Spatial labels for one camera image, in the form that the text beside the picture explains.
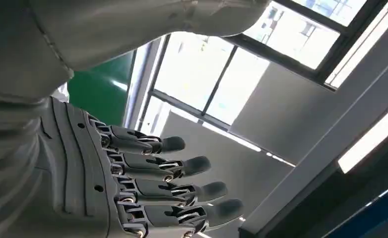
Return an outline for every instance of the bolt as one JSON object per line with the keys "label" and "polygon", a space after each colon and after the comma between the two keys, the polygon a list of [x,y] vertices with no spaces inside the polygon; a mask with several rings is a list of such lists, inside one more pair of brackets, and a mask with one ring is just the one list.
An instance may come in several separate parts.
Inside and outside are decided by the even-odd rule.
{"label": "bolt", "polygon": [[186,232],[182,238],[191,238],[194,235],[194,231],[188,231]]}

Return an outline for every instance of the window frame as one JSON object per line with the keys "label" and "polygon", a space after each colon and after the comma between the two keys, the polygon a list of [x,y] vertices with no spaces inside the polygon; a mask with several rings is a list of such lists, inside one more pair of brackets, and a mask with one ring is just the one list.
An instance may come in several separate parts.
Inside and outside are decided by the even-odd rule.
{"label": "window frame", "polygon": [[243,33],[231,37],[224,37],[223,39],[258,57],[277,63],[331,91],[334,91],[335,88],[326,84],[325,80],[388,2],[388,0],[367,0],[349,25],[344,26],[292,0],[273,1],[340,34],[316,69],[311,69],[292,57],[284,55]]}
{"label": "window frame", "polygon": [[182,101],[180,101],[172,96],[169,96],[168,94],[166,94],[164,92],[161,92],[158,89],[155,89],[157,77],[159,75],[159,71],[160,71],[160,68],[162,66],[162,62],[163,62],[163,59],[165,57],[165,53],[166,53],[166,50],[168,48],[168,44],[169,44],[170,39],[171,39],[171,34],[168,34],[164,37],[164,43],[162,45],[162,49],[160,50],[160,54],[158,56],[158,62],[157,62],[157,65],[154,69],[151,84],[150,84],[149,90],[147,92],[146,102],[144,104],[145,106],[143,108],[141,117],[139,119],[140,123],[138,124],[137,130],[141,130],[142,122],[146,116],[148,105],[150,104],[151,97],[156,97],[159,100],[162,100],[163,102],[168,103],[169,105],[174,106],[178,109],[181,109],[181,110],[189,113],[190,115],[193,115],[194,117],[198,118],[198,120],[199,120],[198,123],[200,123],[200,124],[202,124],[203,122],[206,122],[206,123],[209,123],[209,124],[217,127],[220,130],[227,132],[231,125],[229,125],[229,124],[227,124],[227,123],[225,123],[225,122],[223,122],[215,117],[212,117],[211,115],[207,114],[206,112],[207,112],[207,109],[209,108],[214,96],[216,95],[217,89],[219,88],[219,84],[222,81],[222,78],[223,78],[227,68],[229,67],[238,47],[235,45],[233,46],[233,48],[229,54],[229,57],[226,60],[225,65],[223,66],[222,72],[220,73],[219,78],[217,79],[217,81],[213,87],[213,90],[211,91],[210,96],[207,99],[207,102],[206,102],[203,110],[199,110],[199,109],[194,108],[194,107],[192,107],[192,106],[190,106],[190,105],[188,105],[188,104],[186,104],[186,103],[184,103],[184,102],[182,102]]}

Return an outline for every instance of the window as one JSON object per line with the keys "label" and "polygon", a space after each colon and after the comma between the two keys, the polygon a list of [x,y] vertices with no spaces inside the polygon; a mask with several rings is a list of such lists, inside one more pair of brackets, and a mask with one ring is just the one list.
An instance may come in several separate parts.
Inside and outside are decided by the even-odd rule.
{"label": "window", "polygon": [[276,2],[271,2],[244,34],[312,69],[317,68],[340,35]]}
{"label": "window", "polygon": [[141,129],[154,132],[154,115],[162,110],[156,104],[161,100],[227,131],[269,61],[217,37],[177,32],[166,36],[164,42],[149,93],[153,106],[142,116]]}
{"label": "window", "polygon": [[320,85],[387,0],[273,0],[258,22],[226,40]]}
{"label": "window", "polygon": [[198,122],[198,119],[189,113],[173,107],[156,97],[151,97],[140,131],[144,134],[160,136],[169,112],[178,114],[193,122]]}
{"label": "window", "polygon": [[232,48],[218,37],[173,33],[155,89],[202,110]]}
{"label": "window", "polygon": [[366,0],[294,0],[344,26],[349,25]]}
{"label": "window", "polygon": [[207,114],[231,125],[264,74],[269,61],[238,48]]}

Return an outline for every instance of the green wall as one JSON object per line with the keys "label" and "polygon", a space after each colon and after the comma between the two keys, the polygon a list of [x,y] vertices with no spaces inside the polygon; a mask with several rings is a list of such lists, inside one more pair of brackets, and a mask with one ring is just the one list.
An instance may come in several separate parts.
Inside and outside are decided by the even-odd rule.
{"label": "green wall", "polygon": [[88,71],[74,72],[67,85],[70,103],[106,124],[123,125],[133,56],[129,52]]}

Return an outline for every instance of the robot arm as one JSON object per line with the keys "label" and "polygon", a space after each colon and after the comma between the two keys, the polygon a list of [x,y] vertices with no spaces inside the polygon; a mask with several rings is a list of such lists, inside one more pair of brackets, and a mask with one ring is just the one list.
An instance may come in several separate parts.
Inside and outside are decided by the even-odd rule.
{"label": "robot arm", "polygon": [[[110,162],[103,161],[101,137],[86,112],[48,98],[72,78],[73,70],[100,64],[174,31],[237,34],[250,27],[267,4],[268,0],[0,0],[0,237],[39,237],[36,234],[43,230],[62,237],[55,222],[74,229],[73,237],[114,237],[112,224],[119,219],[114,216],[116,204],[109,200],[119,187],[106,178]],[[33,225],[32,232],[21,230]]]}

